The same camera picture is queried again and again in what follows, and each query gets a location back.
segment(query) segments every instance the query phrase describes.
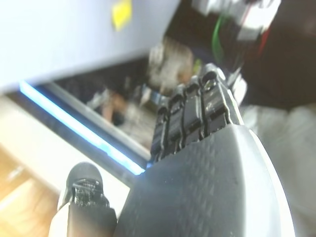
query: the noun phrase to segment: blue light strip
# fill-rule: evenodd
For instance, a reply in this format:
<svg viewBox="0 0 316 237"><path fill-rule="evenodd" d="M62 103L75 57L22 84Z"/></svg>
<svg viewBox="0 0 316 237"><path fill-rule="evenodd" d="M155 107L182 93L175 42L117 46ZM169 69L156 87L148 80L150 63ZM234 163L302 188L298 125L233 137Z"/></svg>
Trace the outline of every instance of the blue light strip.
<svg viewBox="0 0 316 237"><path fill-rule="evenodd" d="M129 171L131 171L135 175L139 175L144 172L138 164L133 162L127 156L122 154L118 151L115 147L104 141L101 137L97 134L92 132L89 128L84 126L78 120L73 118L70 114L62 110L60 107L55 105L52 101L46 98L43 94L38 92L35 88L30 86L26 82L20 82L20 91L29 97L32 101L36 104L41 106L44 110L48 113L53 115L56 119L61 121L64 125L70 128L72 131L77 133L79 136L87 140L92 145L96 146L97 148L103 150L111 157L113 160L118 162L119 164L123 165Z"/></svg>

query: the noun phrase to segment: robotic hand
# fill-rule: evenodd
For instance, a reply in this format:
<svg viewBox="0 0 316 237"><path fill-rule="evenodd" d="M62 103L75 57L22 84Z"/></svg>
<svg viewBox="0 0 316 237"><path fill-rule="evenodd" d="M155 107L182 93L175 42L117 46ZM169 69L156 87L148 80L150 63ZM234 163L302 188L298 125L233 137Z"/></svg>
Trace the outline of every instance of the robotic hand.
<svg viewBox="0 0 316 237"><path fill-rule="evenodd" d="M73 168L60 206L50 237L56 226L69 237L294 236L277 173L212 64L160 107L150 165L118 222L90 164Z"/></svg>

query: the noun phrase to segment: yellow object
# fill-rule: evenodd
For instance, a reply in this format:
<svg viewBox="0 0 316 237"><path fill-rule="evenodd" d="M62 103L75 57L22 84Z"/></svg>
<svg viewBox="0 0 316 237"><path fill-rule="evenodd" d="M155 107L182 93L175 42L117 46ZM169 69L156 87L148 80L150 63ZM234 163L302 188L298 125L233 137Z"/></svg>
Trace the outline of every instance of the yellow object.
<svg viewBox="0 0 316 237"><path fill-rule="evenodd" d="M132 1L121 0L112 8L112 21L117 31L120 31L132 18Z"/></svg>

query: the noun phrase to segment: green object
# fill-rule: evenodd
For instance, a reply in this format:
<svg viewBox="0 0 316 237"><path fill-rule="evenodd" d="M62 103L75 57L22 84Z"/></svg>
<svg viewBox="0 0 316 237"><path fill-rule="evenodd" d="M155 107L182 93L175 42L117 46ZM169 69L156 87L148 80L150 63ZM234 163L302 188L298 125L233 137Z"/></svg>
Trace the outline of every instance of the green object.
<svg viewBox="0 0 316 237"><path fill-rule="evenodd" d="M222 45L218 36L219 29L221 27L223 19L224 19L224 16L220 15L216 22L215 29L213 32L213 37L212 37L212 52L217 63L221 63L224 59L224 50L222 48Z"/></svg>

